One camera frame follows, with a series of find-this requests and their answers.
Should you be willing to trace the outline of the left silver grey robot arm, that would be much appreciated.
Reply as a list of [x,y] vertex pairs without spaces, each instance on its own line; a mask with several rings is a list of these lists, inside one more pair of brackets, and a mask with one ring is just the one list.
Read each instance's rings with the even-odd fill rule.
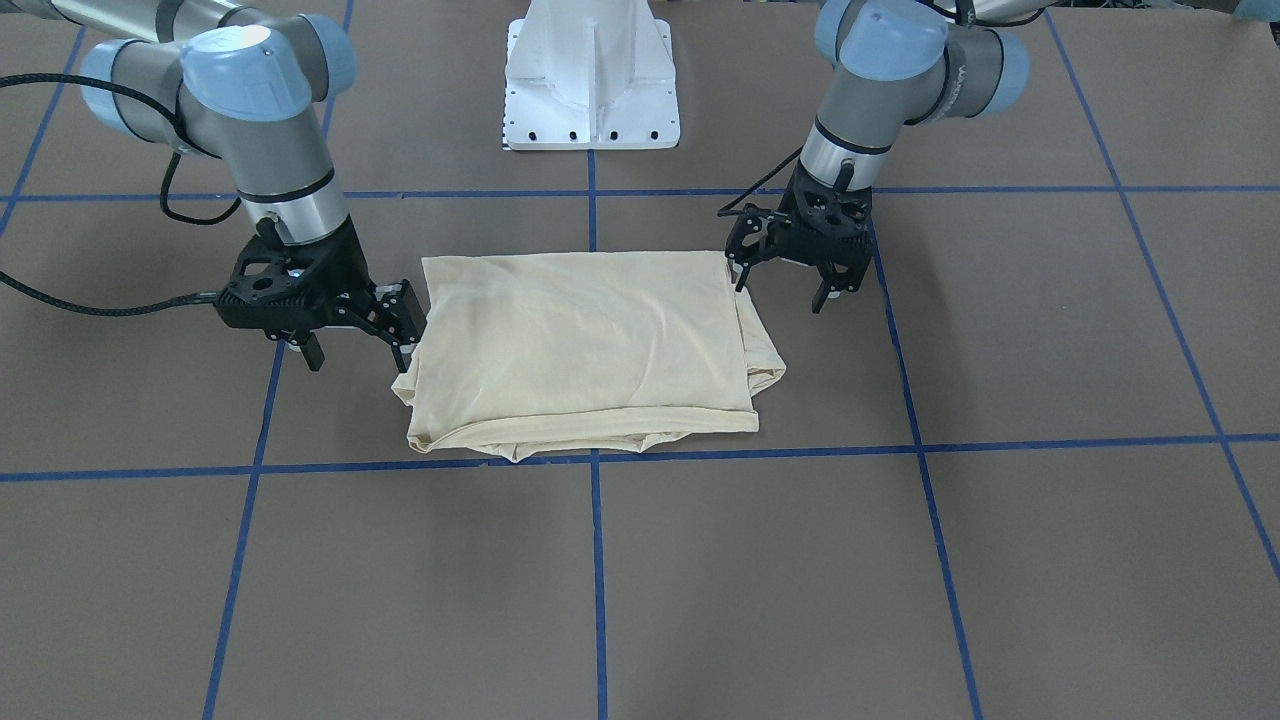
[[970,1],[826,1],[815,46],[833,76],[792,168],[780,205],[760,208],[746,193],[719,214],[735,219],[724,255],[742,291],[750,272],[771,260],[813,266],[812,300],[860,288],[874,258],[873,187],[901,129],[1010,108],[1030,74],[1014,26],[1037,18],[1015,10],[980,17]]

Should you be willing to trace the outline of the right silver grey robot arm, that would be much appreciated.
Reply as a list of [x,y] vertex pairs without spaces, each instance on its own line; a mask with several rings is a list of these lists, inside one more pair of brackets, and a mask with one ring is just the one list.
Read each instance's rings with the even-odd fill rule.
[[358,241],[314,106],[351,88],[357,61],[348,35],[317,14],[276,17],[236,1],[5,1],[6,14],[67,20],[108,41],[76,74],[18,74],[6,87],[77,85],[108,127],[172,159],[223,161],[253,236],[221,290],[138,307],[90,307],[55,299],[10,275],[12,288],[72,313],[138,316],[209,305],[230,328],[261,331],[301,352],[311,370],[316,338],[347,327],[385,342],[399,372],[426,319],[407,279],[378,284]]

